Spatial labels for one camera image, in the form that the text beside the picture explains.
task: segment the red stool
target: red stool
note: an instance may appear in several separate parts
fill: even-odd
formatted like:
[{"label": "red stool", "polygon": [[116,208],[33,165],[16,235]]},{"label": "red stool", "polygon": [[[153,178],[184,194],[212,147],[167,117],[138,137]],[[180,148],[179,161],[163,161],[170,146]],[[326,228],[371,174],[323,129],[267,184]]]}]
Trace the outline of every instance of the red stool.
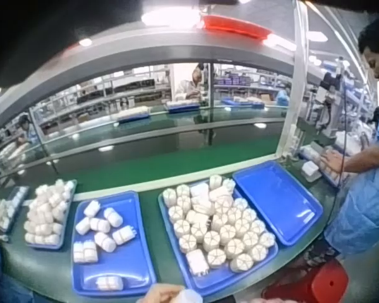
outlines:
[{"label": "red stool", "polygon": [[348,276],[337,260],[313,268],[299,281],[268,286],[264,299],[281,298],[306,303],[339,303],[348,285]]}]

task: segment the blue uniform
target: blue uniform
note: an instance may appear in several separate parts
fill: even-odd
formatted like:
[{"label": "blue uniform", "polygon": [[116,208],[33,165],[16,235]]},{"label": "blue uniform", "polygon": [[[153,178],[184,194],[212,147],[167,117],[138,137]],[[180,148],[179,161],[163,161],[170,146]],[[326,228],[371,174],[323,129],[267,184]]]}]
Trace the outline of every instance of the blue uniform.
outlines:
[{"label": "blue uniform", "polygon": [[[379,126],[376,143],[379,144]],[[364,252],[379,241],[379,168],[357,176],[324,235],[344,256]]]}]

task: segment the blue container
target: blue container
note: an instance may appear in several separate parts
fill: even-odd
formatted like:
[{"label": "blue container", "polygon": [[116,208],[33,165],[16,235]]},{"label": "blue container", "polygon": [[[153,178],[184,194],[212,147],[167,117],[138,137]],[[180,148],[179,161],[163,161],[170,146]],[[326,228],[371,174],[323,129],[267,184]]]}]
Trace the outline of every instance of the blue container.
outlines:
[{"label": "blue container", "polygon": [[[143,295],[156,282],[156,275],[147,248],[138,194],[134,191],[127,191],[97,200],[101,204],[101,209],[96,216],[97,218],[104,218],[104,210],[108,207],[112,207],[123,218],[122,226],[118,228],[111,227],[111,231],[109,232],[110,237],[112,237],[113,232],[127,225],[132,226],[136,230],[137,235],[133,240],[117,246],[113,252],[105,252],[98,247],[98,263],[74,263],[73,243],[87,240],[94,241],[94,232],[89,231],[85,235],[80,235],[73,228],[73,240],[71,244],[71,279],[73,290],[79,295],[91,297],[133,297]],[[85,201],[79,204],[73,226],[76,226],[85,217],[83,212],[89,203],[90,201]],[[95,281],[103,275],[120,276],[123,280],[124,288],[110,292],[98,290]]]},{"label": "blue container", "polygon": [[[237,190],[235,190],[233,197],[241,198],[241,195]],[[268,250],[267,258],[262,262],[255,263],[254,266],[248,271],[245,271],[243,273],[235,273],[230,270],[229,263],[226,262],[220,268],[214,270],[211,269],[205,276],[193,276],[190,272],[185,254],[183,254],[179,249],[178,239],[174,233],[174,227],[169,220],[168,210],[164,204],[162,194],[159,195],[159,207],[162,213],[165,229],[167,230],[167,234],[170,239],[172,250],[176,255],[176,259],[181,273],[183,274],[185,284],[188,288],[192,288],[198,292],[202,297],[212,295],[226,287],[230,287],[234,283],[240,281],[241,279],[245,278],[246,276],[250,275],[257,269],[270,262],[278,253],[278,244],[275,243],[275,246],[271,247]]]},{"label": "blue container", "polygon": [[2,227],[0,227],[0,230],[2,232],[4,232],[5,234],[7,234],[8,232],[10,232],[11,229],[13,228],[13,224],[14,224],[15,218],[17,217],[18,213],[20,212],[20,209],[23,206],[23,203],[25,201],[25,198],[28,195],[28,192],[29,192],[30,188],[29,188],[29,186],[16,186],[16,187],[14,187],[14,189],[11,191],[10,195],[7,198],[7,200],[12,200],[16,196],[16,194],[18,193],[18,191],[20,190],[21,187],[24,187],[27,190],[21,196],[20,202],[16,205],[16,207],[14,207],[14,215],[10,219],[7,229],[3,229]]},{"label": "blue container", "polygon": [[323,213],[316,198],[275,161],[240,170],[233,179],[284,245],[294,245]]},{"label": "blue container", "polygon": [[64,243],[64,233],[66,232],[66,223],[68,221],[70,204],[73,202],[73,196],[75,195],[76,186],[77,186],[77,181],[76,180],[72,180],[72,182],[73,182],[73,184],[75,186],[71,190],[69,201],[67,201],[68,208],[66,209],[66,211],[64,213],[63,229],[62,229],[62,233],[60,234],[60,237],[59,237],[59,243],[57,243],[56,245],[27,243],[28,246],[30,246],[32,248],[36,248],[36,249],[50,249],[50,250],[58,250],[58,249],[60,249],[63,246],[63,243]]}]

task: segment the man's hand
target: man's hand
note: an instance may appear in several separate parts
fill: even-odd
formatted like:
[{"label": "man's hand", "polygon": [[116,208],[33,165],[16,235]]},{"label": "man's hand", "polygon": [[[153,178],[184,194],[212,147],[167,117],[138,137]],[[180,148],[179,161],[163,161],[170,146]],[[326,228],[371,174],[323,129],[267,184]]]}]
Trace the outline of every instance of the man's hand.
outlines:
[{"label": "man's hand", "polygon": [[184,289],[180,285],[153,284],[141,303],[168,303]]}]

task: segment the black hair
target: black hair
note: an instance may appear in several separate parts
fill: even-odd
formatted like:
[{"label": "black hair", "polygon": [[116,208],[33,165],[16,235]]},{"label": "black hair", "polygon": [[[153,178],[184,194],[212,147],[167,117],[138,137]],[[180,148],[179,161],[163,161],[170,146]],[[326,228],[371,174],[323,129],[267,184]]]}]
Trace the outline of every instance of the black hair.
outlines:
[{"label": "black hair", "polygon": [[368,47],[372,52],[379,54],[379,18],[370,23],[359,34],[359,52],[362,54],[366,47]]}]

